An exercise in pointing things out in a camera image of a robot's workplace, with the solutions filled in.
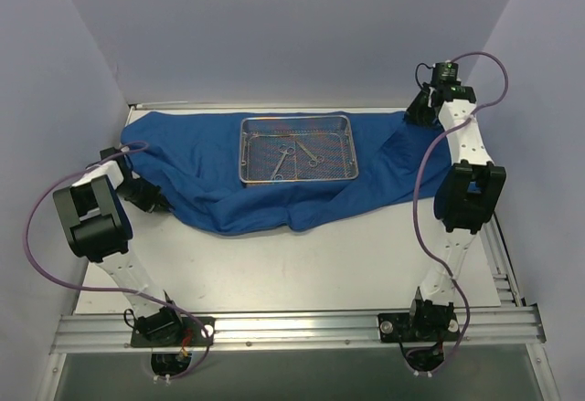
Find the steel wire mesh tray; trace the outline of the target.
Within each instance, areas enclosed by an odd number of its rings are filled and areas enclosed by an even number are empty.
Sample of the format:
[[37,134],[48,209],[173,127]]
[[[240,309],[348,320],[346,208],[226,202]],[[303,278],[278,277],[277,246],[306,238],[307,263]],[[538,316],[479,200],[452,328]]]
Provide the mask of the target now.
[[[310,167],[297,141],[324,161]],[[295,154],[284,161],[282,180],[271,180],[282,144],[293,146]],[[351,122],[343,114],[251,117],[240,124],[239,179],[245,185],[351,181],[358,174]]]

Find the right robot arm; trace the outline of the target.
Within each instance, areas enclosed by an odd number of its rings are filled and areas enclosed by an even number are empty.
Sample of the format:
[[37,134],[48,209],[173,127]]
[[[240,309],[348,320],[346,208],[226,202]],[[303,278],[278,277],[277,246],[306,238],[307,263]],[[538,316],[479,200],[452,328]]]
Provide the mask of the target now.
[[505,168],[486,151],[474,90],[462,84],[458,70],[453,61],[431,66],[431,80],[420,84],[405,114],[411,124],[440,128],[432,145],[446,142],[451,156],[451,166],[433,199],[433,214],[443,234],[436,249],[423,250],[435,264],[417,288],[405,319],[409,334],[420,340],[435,332],[456,331],[456,282],[469,247],[492,218],[506,179]]

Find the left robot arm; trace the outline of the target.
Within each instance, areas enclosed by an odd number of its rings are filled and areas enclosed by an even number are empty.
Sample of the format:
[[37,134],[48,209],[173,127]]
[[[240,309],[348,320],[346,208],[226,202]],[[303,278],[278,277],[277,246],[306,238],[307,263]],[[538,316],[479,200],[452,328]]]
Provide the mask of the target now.
[[159,186],[133,174],[121,152],[114,147],[100,151],[104,162],[55,191],[54,205],[74,255],[100,267],[123,289],[130,304],[126,314],[133,317],[129,325],[148,341],[174,345],[183,338],[185,324],[131,250],[133,229],[121,201],[146,213],[167,213],[173,207]]

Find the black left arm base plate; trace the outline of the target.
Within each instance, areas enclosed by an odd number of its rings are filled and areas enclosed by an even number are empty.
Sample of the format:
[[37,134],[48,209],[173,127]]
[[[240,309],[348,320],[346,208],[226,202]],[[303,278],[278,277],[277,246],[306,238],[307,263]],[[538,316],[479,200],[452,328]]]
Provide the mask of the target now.
[[214,342],[215,318],[209,316],[199,318],[206,328],[208,336],[192,319],[186,316],[182,316],[181,319],[181,327],[164,328],[161,332],[150,334],[148,337],[133,330],[130,345],[133,348],[204,347]]

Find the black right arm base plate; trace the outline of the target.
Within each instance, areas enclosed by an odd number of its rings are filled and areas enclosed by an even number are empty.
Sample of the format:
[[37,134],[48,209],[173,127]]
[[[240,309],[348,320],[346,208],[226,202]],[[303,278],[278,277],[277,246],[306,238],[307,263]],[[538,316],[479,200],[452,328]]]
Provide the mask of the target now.
[[455,342],[460,335],[456,318],[414,316],[406,312],[377,315],[378,334],[382,343]]

